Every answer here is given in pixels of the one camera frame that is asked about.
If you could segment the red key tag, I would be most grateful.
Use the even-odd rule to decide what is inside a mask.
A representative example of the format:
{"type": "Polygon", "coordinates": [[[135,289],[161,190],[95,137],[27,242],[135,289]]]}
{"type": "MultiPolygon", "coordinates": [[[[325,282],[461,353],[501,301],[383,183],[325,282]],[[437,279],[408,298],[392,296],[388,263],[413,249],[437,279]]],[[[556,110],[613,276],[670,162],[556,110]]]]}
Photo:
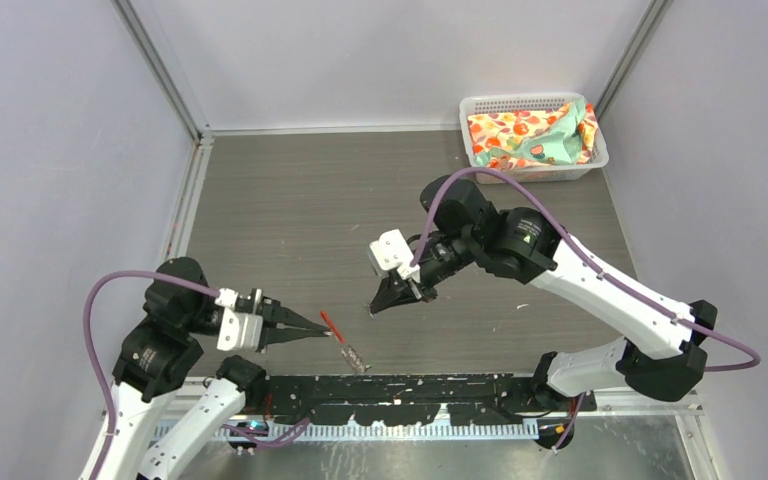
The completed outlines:
{"type": "Polygon", "coordinates": [[[320,317],[323,320],[323,322],[325,323],[325,325],[328,327],[328,329],[330,331],[330,334],[336,339],[336,341],[339,344],[344,345],[345,344],[344,336],[341,334],[341,332],[339,331],[339,329],[337,328],[335,323],[330,319],[330,317],[327,314],[327,312],[324,311],[324,310],[321,310],[320,311],[320,317]]]}

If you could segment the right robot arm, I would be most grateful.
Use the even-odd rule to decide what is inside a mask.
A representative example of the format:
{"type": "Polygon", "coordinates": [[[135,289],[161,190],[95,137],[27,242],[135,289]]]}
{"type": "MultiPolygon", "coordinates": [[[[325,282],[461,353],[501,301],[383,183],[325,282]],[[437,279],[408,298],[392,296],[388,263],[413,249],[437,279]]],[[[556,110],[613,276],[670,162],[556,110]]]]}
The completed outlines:
{"type": "Polygon", "coordinates": [[[372,314],[432,301],[441,282],[475,265],[558,295],[619,333],[600,347],[544,354],[529,385],[540,408],[556,410],[581,393],[622,386],[675,402],[702,380],[702,342],[717,316],[709,302],[686,304],[656,293],[603,262],[540,211],[496,209],[471,181],[440,177],[423,189],[420,202],[432,217],[427,236],[409,240],[393,229],[369,245],[381,279],[372,314]]]}

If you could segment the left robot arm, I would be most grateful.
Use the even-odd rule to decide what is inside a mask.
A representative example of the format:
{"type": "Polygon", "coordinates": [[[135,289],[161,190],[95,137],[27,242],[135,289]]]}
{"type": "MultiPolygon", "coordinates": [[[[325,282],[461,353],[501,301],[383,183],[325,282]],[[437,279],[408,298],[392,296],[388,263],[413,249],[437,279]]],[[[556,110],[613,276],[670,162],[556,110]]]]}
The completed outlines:
{"type": "Polygon", "coordinates": [[[165,261],[154,271],[123,270],[99,279],[87,295],[82,328],[88,358],[102,391],[103,425],[81,472],[84,479],[177,479],[209,438],[239,412],[258,412],[267,398],[267,374],[241,352],[307,338],[328,338],[317,324],[267,297],[209,286],[193,258],[165,261]],[[92,335],[94,302],[109,282],[150,280],[144,318],[126,335],[113,371],[102,370],[92,335]],[[158,442],[152,440],[204,353],[198,336],[211,336],[227,356],[196,405],[158,442]]]}

